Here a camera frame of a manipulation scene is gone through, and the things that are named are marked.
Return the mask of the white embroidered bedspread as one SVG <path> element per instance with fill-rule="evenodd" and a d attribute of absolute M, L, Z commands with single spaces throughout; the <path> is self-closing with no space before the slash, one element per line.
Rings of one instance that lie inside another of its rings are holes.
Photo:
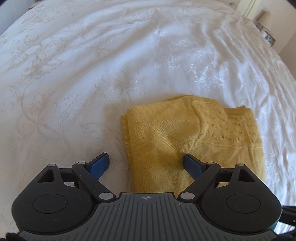
<path fill-rule="evenodd" d="M 110 156 L 131 192 L 121 116 L 177 95 L 253 110 L 266 185 L 295 205 L 295 79 L 255 25 L 218 1 L 46 1 L 1 35 L 1 236 L 48 164 Z"/>

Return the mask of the yellow knitted sweater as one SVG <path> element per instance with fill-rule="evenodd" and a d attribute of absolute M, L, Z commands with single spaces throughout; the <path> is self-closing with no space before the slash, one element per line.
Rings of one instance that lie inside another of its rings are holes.
<path fill-rule="evenodd" d="M 243 163 L 265 178 L 262 140 L 250 108 L 184 95 L 130 108 L 121 124 L 136 192 L 180 194 L 193 182 L 183 168 L 186 154 L 226 168 Z"/>

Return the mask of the white bedside lamp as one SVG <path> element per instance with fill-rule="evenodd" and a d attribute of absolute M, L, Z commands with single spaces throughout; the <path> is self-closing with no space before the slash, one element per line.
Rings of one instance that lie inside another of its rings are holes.
<path fill-rule="evenodd" d="M 273 17 L 269 12 L 265 12 L 261 18 L 258 20 L 258 23 L 262 29 L 266 29 L 267 31 L 271 30 Z"/>

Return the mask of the cream tufted headboard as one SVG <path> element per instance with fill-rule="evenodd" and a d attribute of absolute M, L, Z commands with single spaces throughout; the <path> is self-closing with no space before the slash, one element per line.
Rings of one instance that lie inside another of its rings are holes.
<path fill-rule="evenodd" d="M 241 0 L 236 8 L 236 12 L 250 20 L 253 20 L 257 12 L 257 0 Z"/>

